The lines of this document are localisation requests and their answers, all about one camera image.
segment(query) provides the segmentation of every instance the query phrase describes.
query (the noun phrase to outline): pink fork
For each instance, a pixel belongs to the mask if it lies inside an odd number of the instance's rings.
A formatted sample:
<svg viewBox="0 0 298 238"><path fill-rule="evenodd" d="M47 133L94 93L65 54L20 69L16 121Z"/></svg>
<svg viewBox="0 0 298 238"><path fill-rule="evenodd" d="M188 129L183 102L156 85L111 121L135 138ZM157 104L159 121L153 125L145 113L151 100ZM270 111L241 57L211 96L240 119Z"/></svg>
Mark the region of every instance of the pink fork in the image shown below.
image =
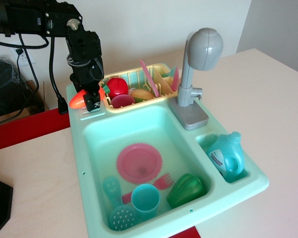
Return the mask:
<svg viewBox="0 0 298 238"><path fill-rule="evenodd" d="M173 183L174 183L174 181L173 181L171 175L169 173L167 173L167 174L161 176L160 178L158 178L156 181L154 181L153 185L156 188L158 188L159 190L164 190L164 189L169 188ZM124 204L131 202L131 194L132 194L132 192L121 196Z"/></svg>

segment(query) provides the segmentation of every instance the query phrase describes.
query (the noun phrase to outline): blue strainer spoon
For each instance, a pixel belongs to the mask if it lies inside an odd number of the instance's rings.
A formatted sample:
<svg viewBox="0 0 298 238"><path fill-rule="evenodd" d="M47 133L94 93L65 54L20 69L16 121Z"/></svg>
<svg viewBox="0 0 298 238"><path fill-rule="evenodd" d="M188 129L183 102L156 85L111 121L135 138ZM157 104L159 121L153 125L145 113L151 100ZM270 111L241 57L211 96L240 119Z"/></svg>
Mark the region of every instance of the blue strainer spoon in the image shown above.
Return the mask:
<svg viewBox="0 0 298 238"><path fill-rule="evenodd" d="M108 177L103 183L110 202L115 207L109 217L109 228L114 231L123 231L138 224L135 210L124 205L121 198L119 181L116 177Z"/></svg>

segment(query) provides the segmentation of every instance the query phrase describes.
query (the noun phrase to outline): gray faucet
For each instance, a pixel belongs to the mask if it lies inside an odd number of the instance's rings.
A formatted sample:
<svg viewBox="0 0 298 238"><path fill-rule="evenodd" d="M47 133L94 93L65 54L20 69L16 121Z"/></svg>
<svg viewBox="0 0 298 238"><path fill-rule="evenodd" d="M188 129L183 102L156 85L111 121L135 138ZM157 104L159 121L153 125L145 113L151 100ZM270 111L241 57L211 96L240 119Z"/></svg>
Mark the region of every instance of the gray faucet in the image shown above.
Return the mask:
<svg viewBox="0 0 298 238"><path fill-rule="evenodd" d="M214 29L202 28L189 34L187 38L178 97L170 99L169 103L171 110L187 130L204 126L209 119L201 107L194 103L196 97L201 100L202 88L193 88L193 71L213 69L222 50L222 37Z"/></svg>

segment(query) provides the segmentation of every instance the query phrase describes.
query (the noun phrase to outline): white wall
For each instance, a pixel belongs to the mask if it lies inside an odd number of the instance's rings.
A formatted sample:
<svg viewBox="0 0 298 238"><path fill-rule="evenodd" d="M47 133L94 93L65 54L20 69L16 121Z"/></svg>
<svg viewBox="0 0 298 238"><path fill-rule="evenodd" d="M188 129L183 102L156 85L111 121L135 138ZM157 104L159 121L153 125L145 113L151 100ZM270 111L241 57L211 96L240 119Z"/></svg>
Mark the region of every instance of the white wall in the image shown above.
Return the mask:
<svg viewBox="0 0 298 238"><path fill-rule="evenodd" d="M85 30L95 31L102 45L105 73L164 62L182 68L187 35L203 27L216 29L223 37L222 56L236 52L251 0L69 0L83 16ZM24 35L28 45L43 43L39 36ZM17 36L0 41L13 42ZM31 50L36 60L34 69L45 82L45 100L51 108L57 99L49 81L49 48ZM0 47L0 56L10 57L8 48ZM54 74L58 88L66 97L72 69L66 63L68 49L64 39L56 39ZM27 80L32 79L28 66L21 68Z"/></svg>
<svg viewBox="0 0 298 238"><path fill-rule="evenodd" d="M251 48L298 71L298 0L252 0L237 52Z"/></svg>

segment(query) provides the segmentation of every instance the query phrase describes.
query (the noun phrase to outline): black wire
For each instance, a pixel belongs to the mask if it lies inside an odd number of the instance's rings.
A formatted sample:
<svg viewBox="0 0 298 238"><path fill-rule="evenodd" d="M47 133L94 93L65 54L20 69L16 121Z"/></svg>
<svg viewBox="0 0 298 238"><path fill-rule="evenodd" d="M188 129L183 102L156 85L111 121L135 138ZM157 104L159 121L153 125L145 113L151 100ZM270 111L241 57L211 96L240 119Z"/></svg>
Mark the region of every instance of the black wire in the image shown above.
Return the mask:
<svg viewBox="0 0 298 238"><path fill-rule="evenodd" d="M50 51L50 60L49 60L49 73L50 73L50 80L55 91L56 96L58 99L62 99L62 96L56 86L54 74L53 74L53 60L54 60L54 46L55 46L55 37L51 37L51 51Z"/></svg>
<svg viewBox="0 0 298 238"><path fill-rule="evenodd" d="M20 71L20 66L19 66L19 59L20 59L20 55L18 54L18 58L16 59L16 66L17 66L17 68L18 68L18 73L19 73L19 75L17 76L17 78L19 79L20 91L21 91L21 93L22 93L22 95L23 95L23 98L24 98L25 100L27 100L26 95L25 95L25 92L24 92L24 89L23 89L23 88L24 88L23 85L24 85L26 88L27 88L27 86L26 86L26 83L23 82L23 81L22 81L22 78L21 78L21 71ZM29 105L29 107L32 109L32 111L34 111L35 113L40 113L40 111L37 111L34 107L32 107L31 104L30 104L29 102L28 102L28 105Z"/></svg>
<svg viewBox="0 0 298 238"><path fill-rule="evenodd" d="M20 38L20 42L21 42L22 46L25 46L21 34L19 34L19 38ZM3 121L0 121L0 125L3 124L3 123L5 123L5 122L7 122L7 121L10 121L10 120L18 117L23 112L23 110L26 108L26 105L28 104L28 102L30 101L30 99L37 93L37 91L39 91L39 81L38 81L38 79L37 79L37 77L35 75L35 72L34 72L34 69L33 69L33 66L32 66L32 63L31 63L31 60L30 60L30 57L29 57L29 54L28 54L26 48L23 48L23 49L24 49L25 55L26 55L26 57L28 59L28 62L29 62L29 65L30 65L30 68L31 68L31 71L32 71L32 74L33 74L33 77L34 77L34 81L35 81L35 84L36 84L36 88L32 92L32 94L27 98L27 100L25 100L25 102L22 105L22 108L20 109L20 111L17 114L15 114L14 116L12 116L10 118L7 118L7 119L5 119Z"/></svg>
<svg viewBox="0 0 298 238"><path fill-rule="evenodd" d="M21 48L21 49L32 49L32 50L42 49L42 48L45 48L49 45L49 41L48 41L48 39L46 39L45 36L41 36L41 37L45 41L45 44L40 45L40 46L14 45L14 44L9 44L9 43L4 43L4 42L0 42L0 46L6 46L6 47L12 47L12 48Z"/></svg>

